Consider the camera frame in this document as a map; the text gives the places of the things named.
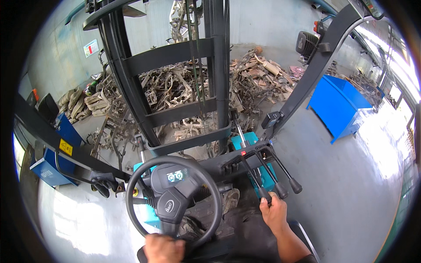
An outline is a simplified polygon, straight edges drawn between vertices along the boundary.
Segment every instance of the steering wheel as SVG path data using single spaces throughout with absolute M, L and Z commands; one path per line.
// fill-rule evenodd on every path
M 190 203 L 190 198 L 203 185 L 206 184 L 213 196 L 215 205 L 215 212 L 211 226 L 204 232 L 204 234 L 196 241 L 189 243 L 189 248 L 196 248 L 206 241 L 211 239 L 216 232 L 222 218 L 222 200 L 215 181 L 209 173 L 200 166 L 196 161 L 181 158 L 178 156 L 161 156 L 150 159 L 142 164 L 131 176 L 126 189 L 126 208 L 130 220 L 142 236 L 149 233 L 143 228 L 134 212 L 133 204 L 144 204 L 145 199 L 135 198 L 131 194 L 142 174 L 155 165 L 161 164 L 176 164 L 183 165 L 191 170 L 189 177 L 184 181 L 180 181 L 174 187 L 167 189 L 158 199 L 155 214 L 161 220 L 161 230 L 163 234 L 169 235 L 173 238 L 177 237 L 179 225 L 186 212 L 187 206 Z

